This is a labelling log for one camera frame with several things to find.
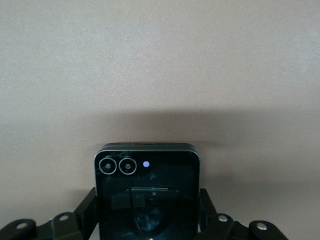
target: black phone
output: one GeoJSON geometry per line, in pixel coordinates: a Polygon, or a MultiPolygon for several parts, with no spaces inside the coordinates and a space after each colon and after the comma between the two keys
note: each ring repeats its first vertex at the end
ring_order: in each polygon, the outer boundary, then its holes
{"type": "Polygon", "coordinates": [[[191,240],[200,157],[187,143],[110,143],[94,156],[101,240],[191,240]]]}

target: camera lens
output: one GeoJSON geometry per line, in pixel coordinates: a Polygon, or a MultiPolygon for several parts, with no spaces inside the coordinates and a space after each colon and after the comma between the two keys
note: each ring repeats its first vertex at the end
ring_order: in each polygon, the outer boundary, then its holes
{"type": "Polygon", "coordinates": [[[106,156],[99,162],[99,169],[106,175],[111,175],[117,170],[117,162],[111,156],[106,156]]]}
{"type": "Polygon", "coordinates": [[[131,157],[126,156],[119,162],[119,169],[125,175],[131,175],[137,170],[137,163],[131,157]]]}

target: blue light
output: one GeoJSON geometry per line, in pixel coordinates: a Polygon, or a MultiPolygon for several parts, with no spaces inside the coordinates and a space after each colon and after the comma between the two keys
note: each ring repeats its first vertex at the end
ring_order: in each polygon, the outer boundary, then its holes
{"type": "Polygon", "coordinates": [[[148,168],[148,167],[150,166],[150,162],[144,161],[144,162],[143,162],[143,166],[144,166],[145,168],[148,168]]]}

